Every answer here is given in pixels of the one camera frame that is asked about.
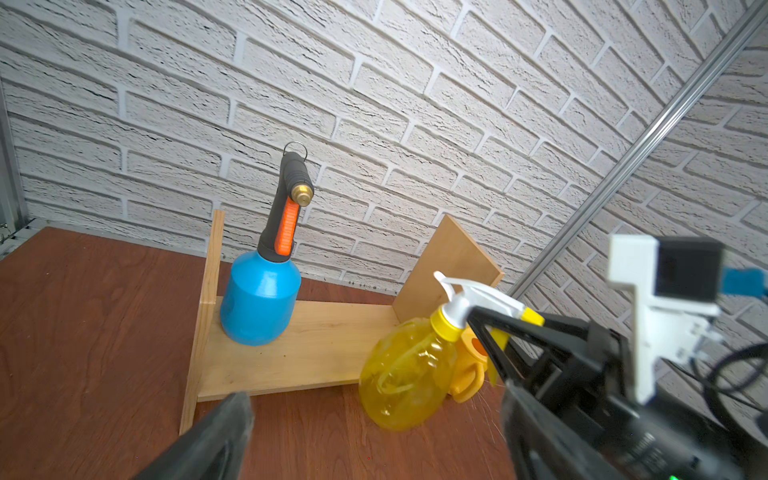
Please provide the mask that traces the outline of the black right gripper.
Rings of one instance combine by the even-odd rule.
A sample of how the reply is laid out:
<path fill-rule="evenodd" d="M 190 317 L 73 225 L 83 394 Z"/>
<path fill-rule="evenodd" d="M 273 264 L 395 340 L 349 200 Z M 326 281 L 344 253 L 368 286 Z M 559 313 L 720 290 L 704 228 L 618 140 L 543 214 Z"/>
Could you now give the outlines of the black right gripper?
<path fill-rule="evenodd" d="M 468 325 L 503 381 L 524 388 L 599 453 L 627 455 L 636 440 L 627 338 L 594 322 L 543 318 L 537 326 L 475 307 Z"/>

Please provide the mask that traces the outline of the blue pressure sprayer bottle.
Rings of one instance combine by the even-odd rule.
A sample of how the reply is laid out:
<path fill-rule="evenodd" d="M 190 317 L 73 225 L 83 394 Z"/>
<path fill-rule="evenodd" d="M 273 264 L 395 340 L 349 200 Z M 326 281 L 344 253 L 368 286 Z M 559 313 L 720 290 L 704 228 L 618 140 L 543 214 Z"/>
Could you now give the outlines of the blue pressure sprayer bottle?
<path fill-rule="evenodd" d="M 291 257 L 301 209 L 314 197 L 306 152 L 284 150 L 277 189 L 257 249 L 233 263 L 220 309 L 227 336 L 244 345 L 276 340 L 291 320 L 301 274 Z"/>

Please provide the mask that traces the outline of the yellow watering can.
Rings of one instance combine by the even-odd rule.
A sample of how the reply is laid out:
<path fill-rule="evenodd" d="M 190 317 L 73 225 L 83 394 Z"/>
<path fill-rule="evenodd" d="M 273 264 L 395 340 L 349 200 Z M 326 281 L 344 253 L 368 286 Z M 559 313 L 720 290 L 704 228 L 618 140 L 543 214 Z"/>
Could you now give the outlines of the yellow watering can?
<path fill-rule="evenodd" d="M 449 387 L 449 395 L 456 403 L 465 403 L 477 394 L 486 383 L 496 386 L 499 374 L 483 344 L 470 327 L 462 332 L 456 348 L 457 361 Z"/>

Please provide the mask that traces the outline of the yellow spray bottle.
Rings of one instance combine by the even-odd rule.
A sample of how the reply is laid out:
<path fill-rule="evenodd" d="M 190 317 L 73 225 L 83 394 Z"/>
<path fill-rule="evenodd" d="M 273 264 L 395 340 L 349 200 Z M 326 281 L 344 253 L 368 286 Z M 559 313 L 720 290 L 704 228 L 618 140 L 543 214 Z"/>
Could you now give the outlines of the yellow spray bottle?
<path fill-rule="evenodd" d="M 456 344 L 469 327 L 472 308 L 485 307 L 527 323 L 544 324 L 539 313 L 490 286 L 450 278 L 440 271 L 434 277 L 447 301 L 429 316 L 414 317 L 383 337 L 360 375 L 361 404 L 386 430 L 405 431 L 423 423 L 450 396 Z"/>

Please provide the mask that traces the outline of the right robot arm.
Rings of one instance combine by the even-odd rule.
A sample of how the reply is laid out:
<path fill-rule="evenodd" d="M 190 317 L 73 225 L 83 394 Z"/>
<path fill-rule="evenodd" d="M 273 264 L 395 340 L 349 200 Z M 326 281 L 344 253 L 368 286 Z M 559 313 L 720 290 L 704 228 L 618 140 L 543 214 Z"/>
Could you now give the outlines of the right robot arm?
<path fill-rule="evenodd" d="M 548 314 L 536 326 L 475 307 L 468 324 L 506 391 L 501 420 L 519 479 L 764 479 L 767 448 L 658 391 L 630 397 L 628 339 Z"/>

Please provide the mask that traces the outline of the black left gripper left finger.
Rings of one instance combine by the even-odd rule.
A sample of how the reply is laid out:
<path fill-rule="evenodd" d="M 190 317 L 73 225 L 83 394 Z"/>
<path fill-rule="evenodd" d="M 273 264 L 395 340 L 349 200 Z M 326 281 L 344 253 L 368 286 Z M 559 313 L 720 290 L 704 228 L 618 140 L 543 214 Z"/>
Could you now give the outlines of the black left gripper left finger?
<path fill-rule="evenodd" d="M 136 477 L 236 480 L 253 425 L 250 397 L 244 392 L 232 393 Z"/>

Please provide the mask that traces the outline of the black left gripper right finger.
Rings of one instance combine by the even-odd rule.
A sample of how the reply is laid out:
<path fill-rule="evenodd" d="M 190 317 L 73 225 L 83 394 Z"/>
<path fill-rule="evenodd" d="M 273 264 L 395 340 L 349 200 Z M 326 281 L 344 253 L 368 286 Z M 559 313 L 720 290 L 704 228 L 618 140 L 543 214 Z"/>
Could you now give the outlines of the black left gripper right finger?
<path fill-rule="evenodd" d="M 518 479 L 624 477 L 562 420 L 514 383 L 505 385 L 501 422 Z"/>

